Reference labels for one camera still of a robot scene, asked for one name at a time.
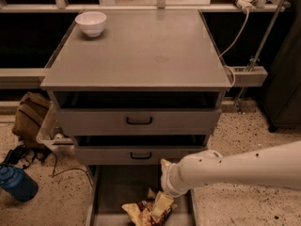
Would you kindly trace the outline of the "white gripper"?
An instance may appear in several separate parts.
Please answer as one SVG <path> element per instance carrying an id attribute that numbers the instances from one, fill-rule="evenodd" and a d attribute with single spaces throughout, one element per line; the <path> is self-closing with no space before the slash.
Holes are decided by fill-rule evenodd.
<path id="1" fill-rule="evenodd" d="M 156 195 L 151 215 L 159 218 L 174 202 L 173 198 L 178 198 L 187 193 L 189 188 L 183 183 L 178 172 L 178 166 L 171 162 L 161 160 L 161 187 L 164 192 L 159 191 Z"/>

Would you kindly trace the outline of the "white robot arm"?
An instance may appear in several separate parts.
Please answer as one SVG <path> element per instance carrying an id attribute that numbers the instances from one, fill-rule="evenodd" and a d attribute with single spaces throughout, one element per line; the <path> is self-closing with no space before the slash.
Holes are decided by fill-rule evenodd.
<path id="1" fill-rule="evenodd" d="M 224 156 L 215 150 L 191 153 L 179 162 L 161 160 L 164 193 L 179 198 L 215 184 L 301 189 L 301 142 Z"/>

